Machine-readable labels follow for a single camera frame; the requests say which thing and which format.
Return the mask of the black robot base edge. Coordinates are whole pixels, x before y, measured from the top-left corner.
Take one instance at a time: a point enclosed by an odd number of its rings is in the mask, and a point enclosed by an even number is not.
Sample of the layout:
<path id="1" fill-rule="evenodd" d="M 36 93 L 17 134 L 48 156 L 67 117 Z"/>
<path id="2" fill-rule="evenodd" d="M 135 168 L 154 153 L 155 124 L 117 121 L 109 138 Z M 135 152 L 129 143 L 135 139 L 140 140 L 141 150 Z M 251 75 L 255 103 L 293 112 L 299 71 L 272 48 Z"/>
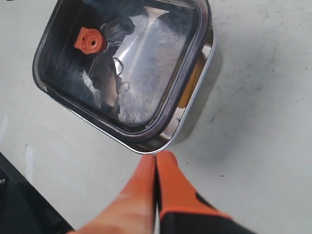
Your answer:
<path id="1" fill-rule="evenodd" d="M 0 232 L 66 234 L 73 227 L 0 155 Z"/>

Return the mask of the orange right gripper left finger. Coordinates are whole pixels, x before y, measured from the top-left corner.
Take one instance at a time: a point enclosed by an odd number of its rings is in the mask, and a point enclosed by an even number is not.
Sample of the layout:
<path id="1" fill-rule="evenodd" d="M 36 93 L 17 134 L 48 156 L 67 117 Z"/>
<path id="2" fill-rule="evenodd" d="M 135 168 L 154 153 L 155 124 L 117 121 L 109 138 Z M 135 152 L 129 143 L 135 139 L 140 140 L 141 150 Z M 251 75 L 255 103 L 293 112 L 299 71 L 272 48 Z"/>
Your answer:
<path id="1" fill-rule="evenodd" d="M 98 216 L 71 234 L 153 234 L 156 157 L 143 155 L 128 183 Z"/>

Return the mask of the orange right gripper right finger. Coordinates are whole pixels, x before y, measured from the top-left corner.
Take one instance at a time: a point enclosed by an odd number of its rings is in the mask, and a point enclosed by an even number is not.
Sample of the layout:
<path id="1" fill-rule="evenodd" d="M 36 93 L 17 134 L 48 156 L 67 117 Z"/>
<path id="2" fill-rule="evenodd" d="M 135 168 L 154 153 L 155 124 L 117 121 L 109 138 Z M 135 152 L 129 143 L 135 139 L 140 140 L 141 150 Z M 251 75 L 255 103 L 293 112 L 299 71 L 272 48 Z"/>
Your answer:
<path id="1" fill-rule="evenodd" d="M 207 202 L 186 179 L 175 155 L 156 155 L 159 221 L 162 234 L 251 234 Z"/>

